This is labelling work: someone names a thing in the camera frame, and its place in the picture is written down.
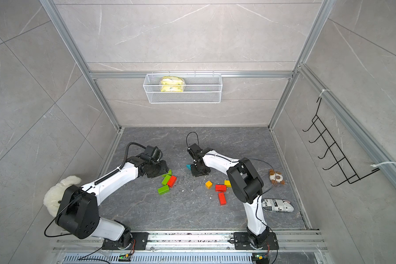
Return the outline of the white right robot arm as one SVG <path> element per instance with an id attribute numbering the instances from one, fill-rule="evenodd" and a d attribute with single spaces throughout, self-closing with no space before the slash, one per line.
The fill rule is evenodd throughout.
<path id="1" fill-rule="evenodd" d="M 234 195 L 244 205 L 250 244 L 256 249 L 263 247 L 270 234 L 261 201 L 264 181 L 251 160 L 223 156 L 211 148 L 202 149 L 198 144 L 188 146 L 188 153 L 194 161 L 191 165 L 193 176 L 206 176 L 215 169 L 228 177 Z"/>

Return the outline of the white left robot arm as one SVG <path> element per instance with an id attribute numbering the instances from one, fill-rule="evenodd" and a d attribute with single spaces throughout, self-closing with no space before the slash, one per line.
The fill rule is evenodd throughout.
<path id="1" fill-rule="evenodd" d="M 119 249 L 133 245 L 131 229 L 99 215 L 99 206 L 111 194 L 138 177 L 155 178 L 169 172 L 156 146 L 129 143 L 121 165 L 81 187 L 71 185 L 64 193 L 55 217 L 56 225 L 79 239 L 102 238 Z"/>

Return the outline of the red block horizontal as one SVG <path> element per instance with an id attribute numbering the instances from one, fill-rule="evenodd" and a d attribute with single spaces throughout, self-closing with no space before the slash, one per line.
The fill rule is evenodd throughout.
<path id="1" fill-rule="evenodd" d="M 216 192 L 224 193 L 227 191 L 227 186 L 226 185 L 215 185 L 214 189 Z"/>

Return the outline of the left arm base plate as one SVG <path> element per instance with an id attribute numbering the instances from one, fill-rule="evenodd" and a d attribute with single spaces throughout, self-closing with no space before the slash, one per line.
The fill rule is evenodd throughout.
<path id="1" fill-rule="evenodd" d="M 122 235 L 118 241 L 105 239 L 102 250 L 145 250 L 148 237 L 148 232 L 133 232 Z"/>

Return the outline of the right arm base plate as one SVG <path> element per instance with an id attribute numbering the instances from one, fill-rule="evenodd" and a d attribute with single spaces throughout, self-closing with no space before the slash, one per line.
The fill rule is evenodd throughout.
<path id="1" fill-rule="evenodd" d="M 274 232 L 263 232 L 256 236 L 252 232 L 234 232 L 229 240 L 235 250 L 278 250 L 278 239 Z"/>

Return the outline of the red block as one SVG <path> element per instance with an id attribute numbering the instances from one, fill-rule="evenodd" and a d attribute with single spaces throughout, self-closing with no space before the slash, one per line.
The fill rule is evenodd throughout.
<path id="1" fill-rule="evenodd" d="M 177 181 L 177 177 L 176 176 L 171 176 L 169 181 L 168 181 L 168 183 L 167 183 L 167 185 L 170 188 L 172 188 L 175 185 L 176 181 Z"/>

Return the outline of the yellow rectangular block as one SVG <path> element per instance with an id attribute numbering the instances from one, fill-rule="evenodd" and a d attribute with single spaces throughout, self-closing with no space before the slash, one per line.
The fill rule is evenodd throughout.
<path id="1" fill-rule="evenodd" d="M 224 181 L 224 185 L 225 185 L 226 187 L 229 187 L 229 188 L 232 187 L 232 185 L 231 185 L 231 183 L 230 183 L 229 180 L 225 180 L 225 181 Z"/>

